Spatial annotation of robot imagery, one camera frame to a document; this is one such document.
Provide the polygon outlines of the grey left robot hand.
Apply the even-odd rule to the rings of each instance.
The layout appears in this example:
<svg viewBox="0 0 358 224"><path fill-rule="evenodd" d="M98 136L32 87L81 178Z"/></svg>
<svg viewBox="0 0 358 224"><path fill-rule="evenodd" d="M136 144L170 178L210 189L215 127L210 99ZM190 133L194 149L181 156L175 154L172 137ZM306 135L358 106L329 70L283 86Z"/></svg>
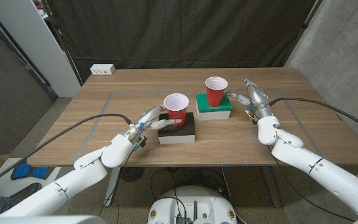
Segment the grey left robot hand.
<svg viewBox="0 0 358 224"><path fill-rule="evenodd" d="M179 124L182 122L181 119L163 119L154 121L159 118L161 112L167 110L163 105L155 106L144 113L142 113L134 123L129 125L129 129L124 131L122 135L127 138L132 144L137 142L141 137L142 133L147 129L159 130L168 125Z"/></svg>

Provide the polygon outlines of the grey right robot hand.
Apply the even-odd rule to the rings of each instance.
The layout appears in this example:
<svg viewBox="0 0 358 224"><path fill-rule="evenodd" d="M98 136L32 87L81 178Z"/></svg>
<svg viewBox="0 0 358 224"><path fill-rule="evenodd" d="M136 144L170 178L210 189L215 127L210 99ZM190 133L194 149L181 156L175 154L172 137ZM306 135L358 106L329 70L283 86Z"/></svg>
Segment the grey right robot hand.
<svg viewBox="0 0 358 224"><path fill-rule="evenodd" d="M256 119L272 116L273 113L269 106L269 97L266 92L246 78L243 78L242 81L246 85L249 98L233 92L226 92L226 95L235 98L244 106L251 106L254 118Z"/></svg>

